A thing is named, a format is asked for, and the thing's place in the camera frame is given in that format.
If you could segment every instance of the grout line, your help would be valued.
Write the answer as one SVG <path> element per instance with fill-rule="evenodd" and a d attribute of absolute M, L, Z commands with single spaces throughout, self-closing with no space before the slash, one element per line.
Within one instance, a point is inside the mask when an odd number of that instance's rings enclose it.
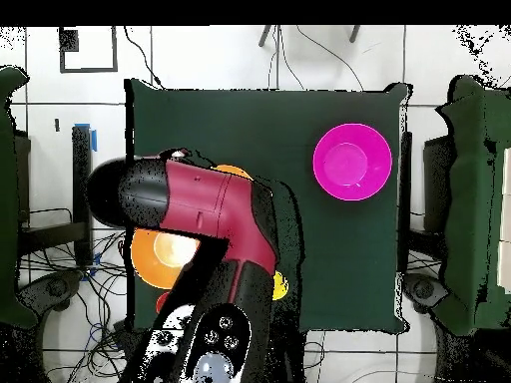
<path fill-rule="evenodd" d="M 25 103 L 11 103 L 13 106 L 23 106 L 26 105 L 27 109 L 28 106 L 125 106 L 125 103 L 28 103 L 26 101 Z"/>
<path fill-rule="evenodd" d="M 150 60 L 151 85 L 153 85 L 154 71 L 153 71 L 153 27 L 152 26 L 149 27 L 149 34 L 150 34 L 150 38 L 151 38 L 151 48 L 150 48 L 150 53 L 149 53 L 151 55 L 151 60 Z"/>
<path fill-rule="evenodd" d="M 397 372 L 399 371 L 399 335 L 395 337 L 395 380 L 394 383 L 397 383 Z"/>
<path fill-rule="evenodd" d="M 28 77 L 28 30 L 25 27 L 25 73 Z M 28 134 L 28 82 L 25 84 L 25 132 Z M 30 229 L 30 217 L 28 218 L 27 226 Z M 32 283 L 32 254 L 28 254 L 28 284 Z"/>
<path fill-rule="evenodd" d="M 304 351 L 305 354 L 317 354 L 320 353 L 321 350 L 313 350 L 309 349 Z M 397 351 L 341 351 L 341 350 L 328 350 L 324 351 L 325 354 L 333 353 L 333 354 L 396 354 Z M 409 355 L 436 355 L 436 352 L 431 351 L 399 351 L 399 354 L 409 354 Z"/>
<path fill-rule="evenodd" d="M 404 77 L 406 72 L 406 25 L 403 25 L 403 80 L 402 83 L 404 84 Z"/>
<path fill-rule="evenodd" d="M 323 330 L 322 339 L 321 339 L 321 351 L 324 351 L 324 339 L 326 338 L 326 331 Z M 321 377 L 321 367 L 323 366 L 324 361 L 324 355 L 323 359 L 319 362 L 319 370 L 317 371 L 317 380 L 315 383 L 319 383 L 319 378 Z"/>

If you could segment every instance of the yellow bowl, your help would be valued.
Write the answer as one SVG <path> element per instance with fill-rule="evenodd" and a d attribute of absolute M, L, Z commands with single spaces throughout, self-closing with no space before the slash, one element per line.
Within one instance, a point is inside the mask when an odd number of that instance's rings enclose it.
<path fill-rule="evenodd" d="M 197 239 L 190 237 L 136 229 L 131 246 L 132 263 L 146 283 L 172 289 L 185 264 L 194 258 L 199 245 Z"/>

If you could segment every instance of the screw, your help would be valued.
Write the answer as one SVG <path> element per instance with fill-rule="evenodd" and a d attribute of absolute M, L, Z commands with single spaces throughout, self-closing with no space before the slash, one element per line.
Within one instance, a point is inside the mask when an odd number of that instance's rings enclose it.
<path fill-rule="evenodd" d="M 238 340 L 233 336 L 228 336 L 225 344 L 227 349 L 235 349 L 238 346 Z"/>
<path fill-rule="evenodd" d="M 220 328 L 223 330 L 228 330 L 233 326 L 233 321 L 228 317 L 221 317 L 220 319 Z"/>
<path fill-rule="evenodd" d="M 172 334 L 169 331 L 162 330 L 158 334 L 157 341 L 158 341 L 159 345 L 166 346 L 166 345 L 169 345 L 171 343 L 172 338 L 173 338 L 173 336 L 172 336 Z"/>
<path fill-rule="evenodd" d="M 219 335 L 214 330 L 212 330 L 205 336 L 205 339 L 209 344 L 214 344 L 219 340 Z"/>

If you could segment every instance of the table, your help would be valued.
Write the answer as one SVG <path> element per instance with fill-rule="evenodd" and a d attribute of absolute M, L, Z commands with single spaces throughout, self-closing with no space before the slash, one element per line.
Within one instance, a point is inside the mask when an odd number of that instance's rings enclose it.
<path fill-rule="evenodd" d="M 403 330 L 403 322 L 394 315 L 394 300 L 399 112 L 408 95 L 406 85 L 370 93 L 164 91 L 131 80 L 127 90 L 134 98 L 135 155 L 186 147 L 218 165 L 234 165 L 251 176 L 290 187 L 304 244 L 301 330 Z M 312 174 L 315 145 L 328 130 L 344 123 L 377 129 L 392 152 L 386 186 L 364 201 L 329 196 Z M 278 195 L 273 199 L 281 236 L 286 217 L 278 211 Z M 298 247 L 280 253 L 292 261 Z M 136 326 L 153 322 L 161 293 L 135 281 L 135 298 L 129 301 L 135 301 Z"/>

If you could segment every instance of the chair leg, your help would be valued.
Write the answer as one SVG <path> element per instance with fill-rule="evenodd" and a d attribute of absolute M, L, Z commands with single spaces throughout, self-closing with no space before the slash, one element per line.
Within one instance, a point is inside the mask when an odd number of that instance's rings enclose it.
<path fill-rule="evenodd" d="M 354 43 L 356 40 L 356 35 L 358 34 L 358 30 L 360 29 L 360 25 L 355 25 L 353 31 L 351 32 L 351 36 L 349 37 L 349 42 Z"/>
<path fill-rule="evenodd" d="M 269 29 L 271 25 L 264 25 L 264 30 L 262 31 L 262 35 L 260 36 L 259 46 L 262 47 L 264 42 L 266 41 L 267 34 L 269 33 Z"/>

